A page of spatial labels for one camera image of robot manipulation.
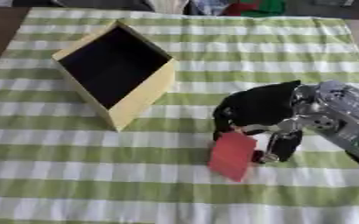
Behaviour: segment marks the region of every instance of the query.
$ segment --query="open box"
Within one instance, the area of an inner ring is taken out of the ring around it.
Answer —
[[[117,20],[53,55],[65,78],[122,130],[174,82],[174,59]]]

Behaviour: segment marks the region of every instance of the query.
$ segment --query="wooden box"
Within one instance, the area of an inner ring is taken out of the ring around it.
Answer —
[[[119,20],[53,59],[81,97],[117,131],[174,82],[175,60]]]

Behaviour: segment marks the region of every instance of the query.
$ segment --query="green stripe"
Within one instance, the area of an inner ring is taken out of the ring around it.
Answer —
[[[28,17],[24,25],[105,25],[115,21],[114,18],[47,18],[47,17]],[[319,28],[322,26],[344,26],[341,19],[324,19],[324,18],[305,18],[305,19],[253,19],[253,18],[231,18],[231,19],[193,19],[193,18],[121,18],[127,25],[200,25],[200,26],[243,26],[253,28],[259,25],[272,27],[292,27],[292,28]]]
[[[47,41],[66,41],[78,40],[87,35],[69,34],[65,32],[58,33],[20,33],[15,37],[15,40],[31,41],[31,40],[47,40]],[[272,44],[350,44],[351,37],[349,34],[321,36],[321,35],[197,35],[183,33],[177,34],[143,34],[153,42],[224,42],[224,43],[272,43]]]
[[[228,94],[164,94],[157,105],[216,105]],[[0,102],[82,102],[73,91],[0,90]]]
[[[302,80],[304,83],[336,80],[342,82],[359,82],[359,73],[264,73],[264,72],[177,72],[177,81],[245,81],[254,83],[271,83]]]
[[[7,220],[0,219],[0,224],[123,224],[116,221],[82,221],[82,220]],[[147,222],[126,222],[126,224],[151,224]]]
[[[57,69],[0,69],[0,79],[36,79],[59,80],[62,74]],[[245,81],[254,83],[271,83],[281,81],[302,80],[304,83],[317,83],[320,81],[336,80],[342,82],[359,82],[359,73],[265,73],[265,72],[176,72],[176,81]]]
[[[120,164],[206,165],[206,148],[128,148],[101,146],[44,146],[0,144],[0,161],[51,161]],[[285,163],[263,164],[280,168],[359,169],[342,151],[297,151]]]
[[[81,116],[0,116],[0,129],[4,130],[107,130],[99,117]],[[179,133],[210,133],[212,119],[138,118],[126,131],[166,131]]]
[[[359,186],[329,188],[0,179],[0,197],[342,207],[359,206]]]
[[[58,50],[8,50],[3,58],[50,59]],[[194,61],[278,61],[278,62],[359,62],[359,52],[309,53],[309,52],[168,52],[176,60]]]

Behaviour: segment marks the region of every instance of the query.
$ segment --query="red cube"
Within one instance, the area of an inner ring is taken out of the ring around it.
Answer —
[[[209,169],[240,182],[250,165],[257,140],[238,132],[223,133],[209,159]]]

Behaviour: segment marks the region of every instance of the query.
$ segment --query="tablecloth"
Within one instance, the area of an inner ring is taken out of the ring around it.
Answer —
[[[179,61],[170,91],[121,133],[50,59],[115,18]],[[359,87],[342,20],[34,9],[0,59],[0,223],[359,223],[359,165],[315,134],[241,183],[206,167],[214,106],[293,79]]]

